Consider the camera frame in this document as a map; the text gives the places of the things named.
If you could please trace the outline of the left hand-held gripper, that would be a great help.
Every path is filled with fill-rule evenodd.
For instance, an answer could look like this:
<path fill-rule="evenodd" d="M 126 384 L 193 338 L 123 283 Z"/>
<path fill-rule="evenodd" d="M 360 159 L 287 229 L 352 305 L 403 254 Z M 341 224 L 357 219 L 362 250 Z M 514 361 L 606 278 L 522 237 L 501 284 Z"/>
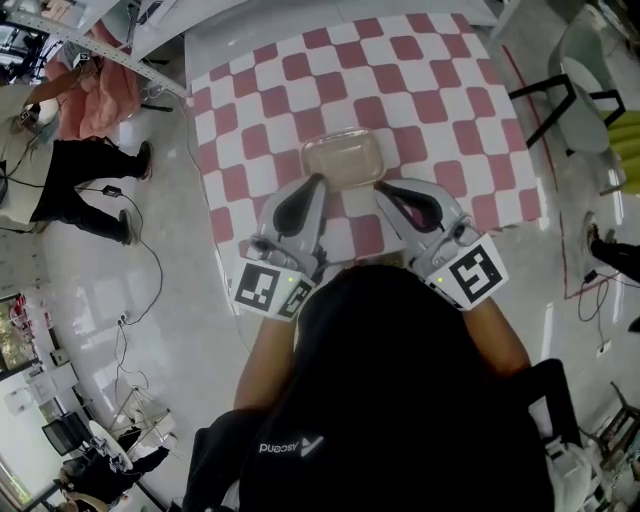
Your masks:
<path fill-rule="evenodd" d="M 263 204 L 259 232 L 306 238 L 308 246 L 316 246 L 323 231 L 328 196 L 328 181 L 321 174 L 292 181 Z M 322 279 L 327 264 L 322 246 L 309 253 L 254 235 L 247 255 L 236 262 L 230 299 L 264 317 L 292 321 Z"/>

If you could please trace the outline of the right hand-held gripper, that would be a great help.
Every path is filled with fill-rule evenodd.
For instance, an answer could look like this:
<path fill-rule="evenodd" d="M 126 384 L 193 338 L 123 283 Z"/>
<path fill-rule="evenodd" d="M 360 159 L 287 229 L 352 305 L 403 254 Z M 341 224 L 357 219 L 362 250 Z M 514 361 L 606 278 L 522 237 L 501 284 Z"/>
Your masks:
<path fill-rule="evenodd" d="M 410 269 L 459 311 L 470 311 L 509 279 L 488 234 L 442 186 L 418 179 L 380 181 L 374 195 L 411 254 Z"/>

